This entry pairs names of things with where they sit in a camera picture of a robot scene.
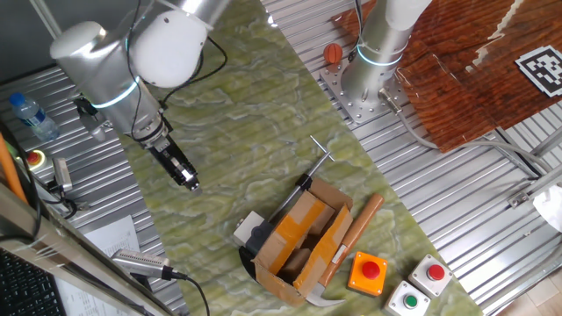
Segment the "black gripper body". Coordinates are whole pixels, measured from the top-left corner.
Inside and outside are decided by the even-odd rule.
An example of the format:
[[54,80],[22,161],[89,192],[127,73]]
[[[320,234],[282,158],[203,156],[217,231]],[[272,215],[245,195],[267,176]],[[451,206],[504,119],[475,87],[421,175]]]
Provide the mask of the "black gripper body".
[[146,148],[161,163],[170,176],[188,176],[187,161],[169,135],[158,135],[146,141]]

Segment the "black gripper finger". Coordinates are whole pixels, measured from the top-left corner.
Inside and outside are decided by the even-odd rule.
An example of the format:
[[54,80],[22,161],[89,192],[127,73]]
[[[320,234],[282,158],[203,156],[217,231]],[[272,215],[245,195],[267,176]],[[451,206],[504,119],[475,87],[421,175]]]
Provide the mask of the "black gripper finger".
[[198,172],[189,161],[177,162],[176,169],[180,176],[181,185],[192,192],[200,189]]
[[174,169],[171,173],[171,177],[178,185],[185,187],[193,193],[198,190],[198,177],[196,172],[191,172],[188,169]]

